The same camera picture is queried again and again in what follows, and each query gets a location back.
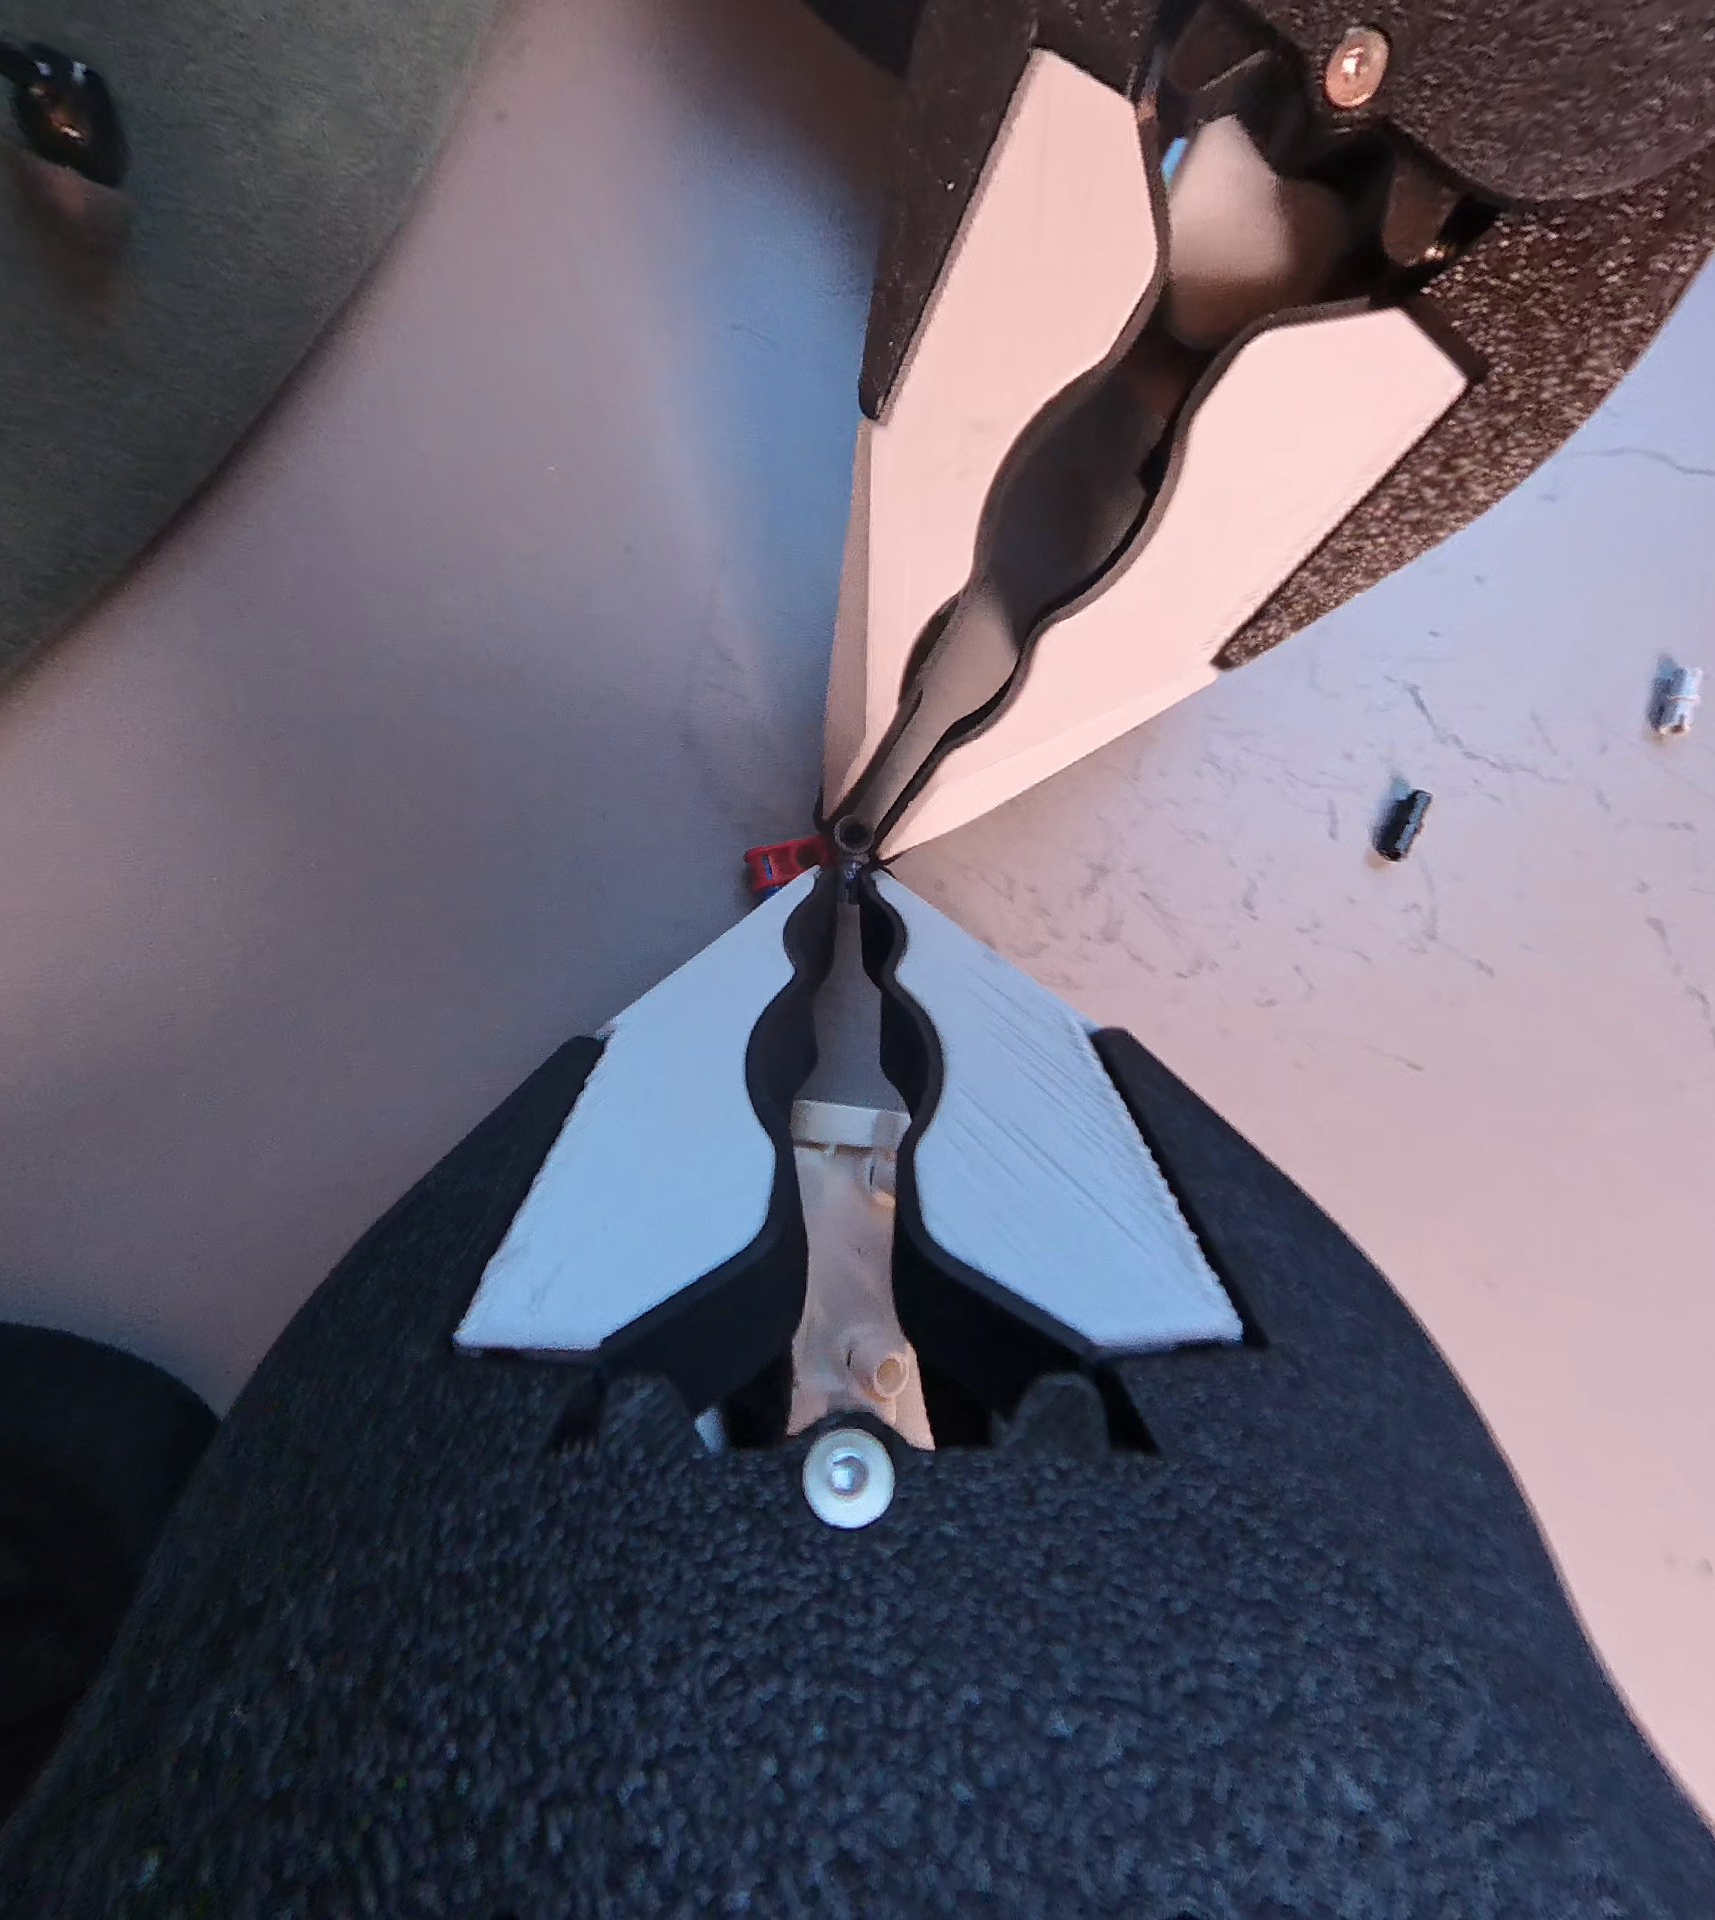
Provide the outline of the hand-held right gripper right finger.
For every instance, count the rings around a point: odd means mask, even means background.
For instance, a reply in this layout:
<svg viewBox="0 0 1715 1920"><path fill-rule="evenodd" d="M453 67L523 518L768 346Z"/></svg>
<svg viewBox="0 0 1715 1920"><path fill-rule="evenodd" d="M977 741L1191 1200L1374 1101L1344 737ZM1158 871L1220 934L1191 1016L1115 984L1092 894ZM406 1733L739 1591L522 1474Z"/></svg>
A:
<svg viewBox="0 0 1715 1920"><path fill-rule="evenodd" d="M886 871L857 881L877 1057L909 1112L891 1301L936 1446L992 1446L1076 1379L1097 1450L1152 1452L1141 1360L1241 1349L1241 1314L1060 995Z"/></svg>

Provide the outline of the person's green top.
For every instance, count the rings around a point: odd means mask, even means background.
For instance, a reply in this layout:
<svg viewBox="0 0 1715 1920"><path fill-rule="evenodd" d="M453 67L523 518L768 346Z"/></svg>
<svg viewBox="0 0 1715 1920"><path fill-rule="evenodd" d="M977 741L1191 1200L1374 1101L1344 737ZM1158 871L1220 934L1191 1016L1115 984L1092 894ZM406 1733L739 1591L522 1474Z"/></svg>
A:
<svg viewBox="0 0 1715 1920"><path fill-rule="evenodd" d="M108 90L129 169L0 74L0 682L142 556L395 234L497 2L0 2Z"/></svg>

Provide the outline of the black earphone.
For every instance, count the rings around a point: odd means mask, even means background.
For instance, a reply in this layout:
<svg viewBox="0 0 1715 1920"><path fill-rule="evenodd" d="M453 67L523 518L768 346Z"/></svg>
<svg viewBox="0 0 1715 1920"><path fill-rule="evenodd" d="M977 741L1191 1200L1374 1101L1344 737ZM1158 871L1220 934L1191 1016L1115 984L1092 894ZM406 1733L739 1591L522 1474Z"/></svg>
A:
<svg viewBox="0 0 1715 1920"><path fill-rule="evenodd" d="M0 35L0 77L33 156L103 188L125 184L125 127L96 67L46 41Z"/></svg>

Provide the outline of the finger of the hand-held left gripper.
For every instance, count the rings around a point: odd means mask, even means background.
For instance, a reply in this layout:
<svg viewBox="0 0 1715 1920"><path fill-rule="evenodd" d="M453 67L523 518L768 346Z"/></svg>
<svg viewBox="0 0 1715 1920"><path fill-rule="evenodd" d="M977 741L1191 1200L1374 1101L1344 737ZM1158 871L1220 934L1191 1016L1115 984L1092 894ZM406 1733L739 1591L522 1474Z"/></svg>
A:
<svg viewBox="0 0 1715 1920"><path fill-rule="evenodd" d="M1028 641L989 723L879 838L900 856L967 827L1218 678L1218 653L1470 385L1411 308L1247 333L1180 415L1124 553Z"/></svg>
<svg viewBox="0 0 1715 1920"><path fill-rule="evenodd" d="M886 410L863 419L825 714L825 816L852 799L900 714L931 621L992 553L982 518L1053 415L1145 327L1163 273L1161 181L1131 98L1033 52ZM1176 702L1176 661L1090 593L1035 634L989 728L860 805L886 821L974 821Z"/></svg>

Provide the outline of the white toy panel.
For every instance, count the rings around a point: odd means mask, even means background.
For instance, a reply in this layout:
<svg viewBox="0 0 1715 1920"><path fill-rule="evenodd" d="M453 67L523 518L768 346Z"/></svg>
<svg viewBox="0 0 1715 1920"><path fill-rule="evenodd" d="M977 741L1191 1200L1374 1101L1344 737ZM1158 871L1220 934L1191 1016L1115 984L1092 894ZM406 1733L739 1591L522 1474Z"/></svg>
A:
<svg viewBox="0 0 1715 1920"><path fill-rule="evenodd" d="M865 1411L931 1450L920 1357L893 1308L893 1176L909 1134L879 1062L884 1005L863 965L860 910L838 903L833 967L814 1002L820 1061L790 1111L807 1283L790 1345L790 1434Z"/></svg>

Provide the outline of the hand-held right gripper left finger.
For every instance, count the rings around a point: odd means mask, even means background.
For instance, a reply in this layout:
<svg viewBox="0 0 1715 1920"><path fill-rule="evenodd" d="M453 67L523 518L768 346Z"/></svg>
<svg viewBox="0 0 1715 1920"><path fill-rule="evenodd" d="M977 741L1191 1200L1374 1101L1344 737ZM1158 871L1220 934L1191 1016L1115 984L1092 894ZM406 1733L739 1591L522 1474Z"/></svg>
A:
<svg viewBox="0 0 1715 1920"><path fill-rule="evenodd" d="M790 1349L807 1272L790 1101L838 897L833 871L797 877L608 1022L463 1351L662 1377L697 1415Z"/></svg>

